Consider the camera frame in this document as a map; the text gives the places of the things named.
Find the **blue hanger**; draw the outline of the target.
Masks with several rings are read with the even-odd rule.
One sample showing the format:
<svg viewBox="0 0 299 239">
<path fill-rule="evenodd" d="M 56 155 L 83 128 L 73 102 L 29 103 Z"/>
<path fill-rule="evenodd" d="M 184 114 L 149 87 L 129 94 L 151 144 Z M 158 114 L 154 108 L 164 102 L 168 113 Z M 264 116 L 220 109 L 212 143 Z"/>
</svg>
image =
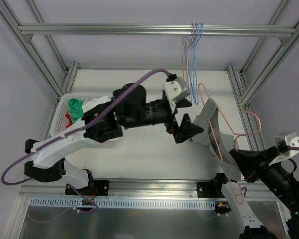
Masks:
<svg viewBox="0 0 299 239">
<path fill-rule="evenodd" d="M 198 89 L 197 89 L 197 60 L 196 60 L 196 48 L 201 38 L 200 24 L 191 24 L 191 34 L 189 36 L 182 37 L 182 56 L 183 65 L 185 67 L 186 83 L 190 90 L 189 100 L 198 105 Z"/>
<path fill-rule="evenodd" d="M 199 45 L 199 41 L 203 35 L 203 29 L 204 26 L 202 23 L 195 23 L 194 24 L 194 37 L 192 40 L 192 47 L 191 47 L 191 53 L 192 53 L 192 92 L 193 92 L 193 101 L 196 105 L 199 104 L 199 96 L 198 96 L 198 53 L 197 53 L 197 47 Z"/>
<path fill-rule="evenodd" d="M 191 99 L 194 104 L 199 104 L 199 97 L 197 92 L 197 59 L 196 59 L 196 47 L 200 40 L 200 24 L 195 23 L 193 26 L 193 36 L 190 41 L 190 68 L 189 68 L 189 78 L 190 78 L 190 89 L 191 89 Z"/>
</svg>

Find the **grey tank top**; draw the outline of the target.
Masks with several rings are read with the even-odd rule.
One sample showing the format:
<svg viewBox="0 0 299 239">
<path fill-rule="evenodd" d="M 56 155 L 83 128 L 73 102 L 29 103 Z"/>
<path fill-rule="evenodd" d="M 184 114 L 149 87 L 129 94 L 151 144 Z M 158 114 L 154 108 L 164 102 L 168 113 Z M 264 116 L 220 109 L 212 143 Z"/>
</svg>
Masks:
<svg viewBox="0 0 299 239">
<path fill-rule="evenodd" d="M 241 181 L 241 171 L 229 153 L 234 149 L 234 136 L 221 132 L 218 108 L 218 104 L 212 98 L 208 98 L 202 111 L 193 121 L 193 124 L 203 128 L 204 132 L 193 136 L 191 140 L 209 147 L 226 177 Z"/>
</svg>

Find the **white tank top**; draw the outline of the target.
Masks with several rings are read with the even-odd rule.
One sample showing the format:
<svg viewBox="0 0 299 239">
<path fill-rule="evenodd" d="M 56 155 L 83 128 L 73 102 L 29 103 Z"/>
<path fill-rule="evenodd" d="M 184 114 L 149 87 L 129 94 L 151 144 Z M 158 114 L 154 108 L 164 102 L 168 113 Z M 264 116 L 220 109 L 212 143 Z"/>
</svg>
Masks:
<svg viewBox="0 0 299 239">
<path fill-rule="evenodd" d="M 82 110 L 83 112 L 87 112 L 91 109 L 93 109 L 95 106 L 99 104 L 104 104 L 106 102 L 109 102 L 110 98 L 108 96 L 102 96 L 99 98 L 92 98 L 92 99 L 86 99 L 82 104 Z"/>
</svg>

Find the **green tank top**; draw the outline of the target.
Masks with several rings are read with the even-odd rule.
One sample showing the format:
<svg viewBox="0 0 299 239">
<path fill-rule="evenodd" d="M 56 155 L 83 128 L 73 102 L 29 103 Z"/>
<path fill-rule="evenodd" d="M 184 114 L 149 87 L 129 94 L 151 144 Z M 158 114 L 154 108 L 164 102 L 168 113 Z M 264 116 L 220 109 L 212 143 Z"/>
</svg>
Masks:
<svg viewBox="0 0 299 239">
<path fill-rule="evenodd" d="M 68 113 L 71 117 L 72 123 L 75 123 L 78 119 L 80 119 L 83 113 L 83 100 L 72 98 L 68 101 Z"/>
</svg>

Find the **red tank top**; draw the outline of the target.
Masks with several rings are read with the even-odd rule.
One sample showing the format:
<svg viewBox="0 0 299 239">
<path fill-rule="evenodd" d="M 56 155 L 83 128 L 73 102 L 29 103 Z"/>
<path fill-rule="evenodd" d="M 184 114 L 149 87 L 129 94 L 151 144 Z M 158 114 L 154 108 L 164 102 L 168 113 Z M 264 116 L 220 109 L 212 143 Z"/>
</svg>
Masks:
<svg viewBox="0 0 299 239">
<path fill-rule="evenodd" d="M 66 125 L 66 128 L 69 128 L 73 124 L 73 122 L 72 122 L 72 118 L 68 111 L 65 114 L 65 118 L 68 120 L 68 124 Z"/>
</svg>

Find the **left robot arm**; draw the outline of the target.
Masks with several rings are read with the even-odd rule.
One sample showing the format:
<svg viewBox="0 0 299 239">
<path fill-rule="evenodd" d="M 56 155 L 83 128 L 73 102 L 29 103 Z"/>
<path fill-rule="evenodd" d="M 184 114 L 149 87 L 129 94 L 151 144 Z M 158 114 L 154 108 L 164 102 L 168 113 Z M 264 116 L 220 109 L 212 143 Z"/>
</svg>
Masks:
<svg viewBox="0 0 299 239">
<path fill-rule="evenodd" d="M 113 92 L 111 100 L 96 105 L 63 132 L 50 140 L 25 143 L 30 160 L 24 165 L 24 174 L 39 182 L 60 181 L 66 183 L 65 193 L 76 192 L 90 196 L 97 192 L 92 172 L 78 169 L 66 160 L 69 154 L 80 149 L 94 147 L 123 136 L 124 129 L 163 124 L 176 143 L 183 143 L 204 131 L 191 122 L 188 114 L 181 124 L 175 119 L 166 94 L 161 99 L 146 102 L 147 93 L 142 85 L 130 90 L 128 83 Z"/>
</svg>

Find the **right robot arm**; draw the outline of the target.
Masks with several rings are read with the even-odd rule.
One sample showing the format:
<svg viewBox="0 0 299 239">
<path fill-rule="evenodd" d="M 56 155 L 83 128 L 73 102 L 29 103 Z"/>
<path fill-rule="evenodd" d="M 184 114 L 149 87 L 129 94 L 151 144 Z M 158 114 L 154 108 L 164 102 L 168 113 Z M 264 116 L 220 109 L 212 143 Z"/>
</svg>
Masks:
<svg viewBox="0 0 299 239">
<path fill-rule="evenodd" d="M 288 209 L 290 218 L 286 221 L 287 235 L 299 239 L 299 180 L 287 172 L 280 163 L 273 160 L 281 155 L 275 146 L 262 151 L 230 150 L 247 183 L 260 180 L 268 190 Z M 212 186 L 217 197 L 225 197 L 240 227 L 241 239 L 274 239 L 270 232 L 253 213 L 248 203 L 237 203 L 229 193 L 230 184 L 224 180 Z"/>
</svg>

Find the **white plastic basket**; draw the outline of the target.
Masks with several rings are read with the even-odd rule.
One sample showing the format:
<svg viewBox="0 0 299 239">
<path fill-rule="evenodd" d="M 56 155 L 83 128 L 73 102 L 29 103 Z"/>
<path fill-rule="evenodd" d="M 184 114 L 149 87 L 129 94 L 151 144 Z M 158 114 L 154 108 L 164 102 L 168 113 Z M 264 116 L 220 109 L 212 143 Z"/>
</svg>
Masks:
<svg viewBox="0 0 299 239">
<path fill-rule="evenodd" d="M 109 102 L 95 106 L 93 109 L 85 112 L 84 115 L 69 128 L 66 128 L 68 120 L 65 118 L 65 114 L 68 111 L 68 101 L 70 99 L 77 98 L 85 101 L 86 99 L 99 97 L 78 94 L 65 94 L 62 96 L 52 120 L 50 129 L 51 137 L 56 138 L 77 128 L 85 127 L 111 103 L 110 100 Z M 107 113 L 102 119 L 98 120 L 93 126 L 66 136 L 64 139 L 58 140 L 57 143 L 62 143 L 64 145 L 79 145 L 80 147 L 94 147 L 97 144 L 106 141 L 116 141 L 122 136 L 122 128 L 117 124 L 114 113 L 110 112 Z"/>
</svg>

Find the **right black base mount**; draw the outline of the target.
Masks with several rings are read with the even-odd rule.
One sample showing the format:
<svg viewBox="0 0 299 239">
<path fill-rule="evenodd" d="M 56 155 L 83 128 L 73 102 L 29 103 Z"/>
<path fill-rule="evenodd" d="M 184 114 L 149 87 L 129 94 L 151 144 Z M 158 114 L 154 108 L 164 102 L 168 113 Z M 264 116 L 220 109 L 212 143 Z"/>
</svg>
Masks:
<svg viewBox="0 0 299 239">
<path fill-rule="evenodd" d="M 197 182 L 196 193 L 198 198 L 225 198 L 221 192 L 221 183 L 217 182 Z"/>
</svg>

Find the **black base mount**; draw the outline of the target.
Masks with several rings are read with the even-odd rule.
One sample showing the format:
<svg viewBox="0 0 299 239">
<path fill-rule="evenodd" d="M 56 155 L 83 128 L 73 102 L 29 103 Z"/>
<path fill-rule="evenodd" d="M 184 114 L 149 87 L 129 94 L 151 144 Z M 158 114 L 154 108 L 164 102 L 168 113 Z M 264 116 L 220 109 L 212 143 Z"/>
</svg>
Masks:
<svg viewBox="0 0 299 239">
<path fill-rule="evenodd" d="M 107 196 L 109 192 L 108 180 L 91 180 L 87 183 L 75 183 L 73 187 L 83 196 Z"/>
<path fill-rule="evenodd" d="M 196 193 L 198 198 L 225 198 L 221 192 L 221 183 L 217 182 L 197 182 Z"/>
</svg>

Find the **front aluminium rail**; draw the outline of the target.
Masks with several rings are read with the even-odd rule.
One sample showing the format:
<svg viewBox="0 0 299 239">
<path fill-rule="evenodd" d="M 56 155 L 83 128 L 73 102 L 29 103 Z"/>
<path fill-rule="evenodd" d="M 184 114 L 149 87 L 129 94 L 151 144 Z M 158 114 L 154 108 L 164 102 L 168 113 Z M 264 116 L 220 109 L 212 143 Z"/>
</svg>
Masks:
<svg viewBox="0 0 299 239">
<path fill-rule="evenodd" d="M 108 179 L 104 188 L 108 197 L 133 199 L 197 199 L 203 192 L 197 180 L 155 180 L 155 179 Z M 253 201 L 275 201 L 276 196 L 261 183 L 241 183 L 247 188 L 246 199 Z M 40 183 L 29 181 L 19 191 L 20 196 L 63 196 L 65 184 L 61 182 Z"/>
</svg>

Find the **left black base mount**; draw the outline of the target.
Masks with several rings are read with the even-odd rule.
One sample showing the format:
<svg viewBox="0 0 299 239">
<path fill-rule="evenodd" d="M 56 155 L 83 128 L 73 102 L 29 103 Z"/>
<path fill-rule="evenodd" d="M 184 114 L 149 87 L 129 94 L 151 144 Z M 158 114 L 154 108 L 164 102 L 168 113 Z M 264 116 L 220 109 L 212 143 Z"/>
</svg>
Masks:
<svg viewBox="0 0 299 239">
<path fill-rule="evenodd" d="M 75 183 L 73 187 L 83 196 L 107 196 L 109 192 L 108 180 L 91 180 L 87 183 Z"/>
</svg>

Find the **aluminium hanging rail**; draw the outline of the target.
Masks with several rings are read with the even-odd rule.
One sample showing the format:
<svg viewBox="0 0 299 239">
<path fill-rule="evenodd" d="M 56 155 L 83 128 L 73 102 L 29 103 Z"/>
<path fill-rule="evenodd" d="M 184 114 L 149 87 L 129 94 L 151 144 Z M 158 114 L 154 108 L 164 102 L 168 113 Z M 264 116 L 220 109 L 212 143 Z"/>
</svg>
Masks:
<svg viewBox="0 0 299 239">
<path fill-rule="evenodd" d="M 185 25 L 118 23 L 24 23 L 23 35 L 206 35 L 241 37 L 291 37 L 296 28 L 278 25 Z"/>
</svg>

